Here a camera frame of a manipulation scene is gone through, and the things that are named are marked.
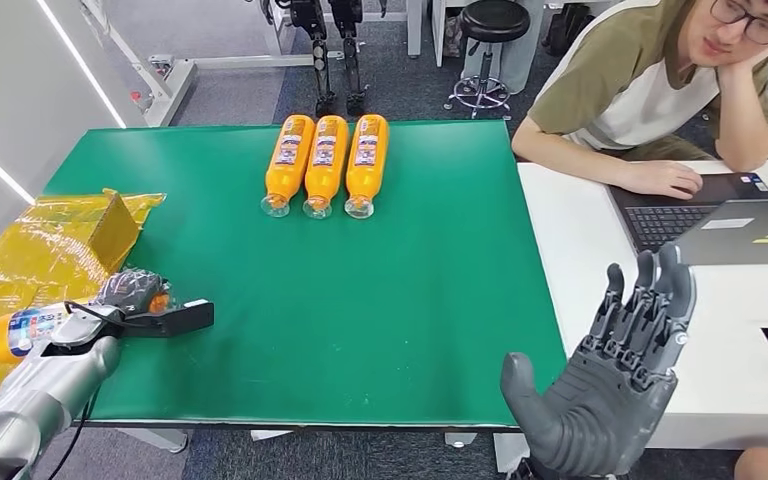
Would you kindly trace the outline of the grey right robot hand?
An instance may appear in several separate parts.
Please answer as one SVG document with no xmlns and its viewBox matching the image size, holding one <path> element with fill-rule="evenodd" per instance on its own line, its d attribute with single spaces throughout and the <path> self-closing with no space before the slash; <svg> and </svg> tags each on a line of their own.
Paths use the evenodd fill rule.
<svg viewBox="0 0 768 480">
<path fill-rule="evenodd" d="M 608 266 L 608 285 L 560 376 L 540 393 L 527 355 L 505 355 L 500 390 L 536 462 L 560 477 L 630 472 L 678 385 L 696 280 L 674 242 L 636 257 L 637 278 Z"/>
</svg>

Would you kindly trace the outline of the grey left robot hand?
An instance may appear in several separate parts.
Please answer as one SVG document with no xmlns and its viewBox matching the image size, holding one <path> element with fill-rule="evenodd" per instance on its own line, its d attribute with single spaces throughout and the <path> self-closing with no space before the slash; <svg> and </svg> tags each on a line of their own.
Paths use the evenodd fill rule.
<svg viewBox="0 0 768 480">
<path fill-rule="evenodd" d="M 160 313 L 167 309 L 169 302 L 166 281 L 144 269 L 125 269 L 112 275 L 102 284 L 94 301 L 115 306 L 127 316 Z"/>
</svg>

